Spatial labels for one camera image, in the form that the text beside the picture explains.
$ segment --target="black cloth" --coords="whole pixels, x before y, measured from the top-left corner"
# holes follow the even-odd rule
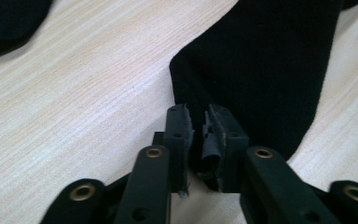
[[[174,56],[175,102],[187,104],[196,130],[193,168],[205,168],[208,104],[228,108],[252,146],[293,155],[315,116],[342,8],[338,0],[240,0]]]
[[[51,4],[52,0],[0,0],[0,55],[27,43]]]

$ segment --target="table surface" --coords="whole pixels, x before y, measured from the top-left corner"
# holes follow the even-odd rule
[[[236,1],[55,1],[0,57],[0,223],[37,223],[69,183],[109,184],[164,130],[170,59]],[[316,119],[289,164],[306,182],[358,182],[358,6],[341,13]],[[238,194],[172,197],[172,223],[243,223]]]

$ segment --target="light wood surface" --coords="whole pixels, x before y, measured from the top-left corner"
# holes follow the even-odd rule
[[[69,183],[109,184],[163,131],[180,48],[236,1],[55,1],[0,57],[0,223],[37,223]],[[321,189],[358,181],[358,6],[340,15],[316,120],[290,165]],[[237,194],[192,178],[172,223],[243,223]]]

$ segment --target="wood grain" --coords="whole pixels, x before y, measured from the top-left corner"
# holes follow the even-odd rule
[[[236,1],[55,1],[0,57],[0,223],[37,223],[69,183],[109,184],[164,129],[173,55]],[[340,16],[316,120],[290,160],[327,189],[358,181],[358,7]],[[238,195],[173,196],[172,223],[243,223]]]

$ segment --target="wooden table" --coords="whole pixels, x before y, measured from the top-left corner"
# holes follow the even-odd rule
[[[69,183],[109,184],[163,131],[180,48],[236,1],[55,1],[0,57],[0,223],[37,223]],[[358,6],[341,14],[316,120],[290,165],[321,189],[358,181]],[[173,196],[172,223],[243,223],[238,194]]]

